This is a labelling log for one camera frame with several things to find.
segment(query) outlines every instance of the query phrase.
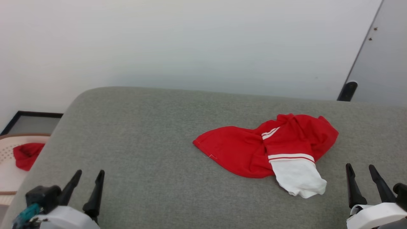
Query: gray cushion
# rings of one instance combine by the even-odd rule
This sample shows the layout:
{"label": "gray cushion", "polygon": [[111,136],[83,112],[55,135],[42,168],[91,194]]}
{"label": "gray cushion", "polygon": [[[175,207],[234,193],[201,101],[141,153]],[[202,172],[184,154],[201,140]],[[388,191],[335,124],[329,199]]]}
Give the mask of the gray cushion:
{"label": "gray cushion", "polygon": [[[317,162],[326,193],[290,196],[275,177],[237,176],[192,141],[222,126],[256,128],[278,114],[322,115],[339,131]],[[106,171],[101,228],[346,228],[345,164],[362,194],[380,201],[374,164],[392,187],[407,183],[407,110],[363,103],[308,101],[186,90],[110,87],[81,94],[69,107],[9,208],[2,229],[37,185],[81,181],[70,206],[81,209]]]}

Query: shirt sleeve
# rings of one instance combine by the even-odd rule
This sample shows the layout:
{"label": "shirt sleeve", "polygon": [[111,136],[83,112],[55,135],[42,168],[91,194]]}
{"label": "shirt sleeve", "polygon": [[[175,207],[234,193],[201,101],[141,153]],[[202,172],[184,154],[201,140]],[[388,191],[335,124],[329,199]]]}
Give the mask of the shirt sleeve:
{"label": "shirt sleeve", "polygon": [[279,115],[278,121],[280,126],[262,133],[278,183],[294,196],[309,198],[323,194],[326,181],[318,173],[315,162],[335,142],[336,130],[325,119],[308,115]]}

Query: white laundry basket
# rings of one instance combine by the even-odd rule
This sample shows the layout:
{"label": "white laundry basket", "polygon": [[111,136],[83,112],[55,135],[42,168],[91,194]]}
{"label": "white laundry basket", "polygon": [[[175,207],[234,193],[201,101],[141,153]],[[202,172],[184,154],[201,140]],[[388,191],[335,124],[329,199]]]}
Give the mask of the white laundry basket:
{"label": "white laundry basket", "polygon": [[0,205],[10,205],[27,171],[15,166],[13,148],[26,143],[46,143],[49,134],[7,134],[0,136]]}

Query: white wall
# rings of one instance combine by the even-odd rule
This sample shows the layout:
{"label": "white wall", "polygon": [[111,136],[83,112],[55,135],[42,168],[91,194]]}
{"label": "white wall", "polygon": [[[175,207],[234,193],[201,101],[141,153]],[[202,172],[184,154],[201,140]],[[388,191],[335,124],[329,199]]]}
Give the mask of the white wall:
{"label": "white wall", "polygon": [[22,110],[149,86],[336,99],[381,0],[5,0]]}
{"label": "white wall", "polygon": [[385,0],[349,80],[358,87],[352,101],[407,106],[406,0]]}
{"label": "white wall", "polygon": [[4,76],[6,71],[2,67],[0,64],[0,132],[3,131],[20,107],[18,85],[12,78]]}

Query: black picture frame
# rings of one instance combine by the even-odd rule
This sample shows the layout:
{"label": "black picture frame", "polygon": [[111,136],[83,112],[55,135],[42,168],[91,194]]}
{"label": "black picture frame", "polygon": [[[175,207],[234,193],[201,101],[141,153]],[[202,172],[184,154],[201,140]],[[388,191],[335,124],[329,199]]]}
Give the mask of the black picture frame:
{"label": "black picture frame", "polygon": [[45,117],[45,118],[61,118],[62,113],[48,113],[48,112],[32,112],[32,111],[17,111],[11,121],[7,124],[4,130],[1,132],[0,136],[8,134],[13,126],[17,123],[21,116],[31,116],[31,117]]}

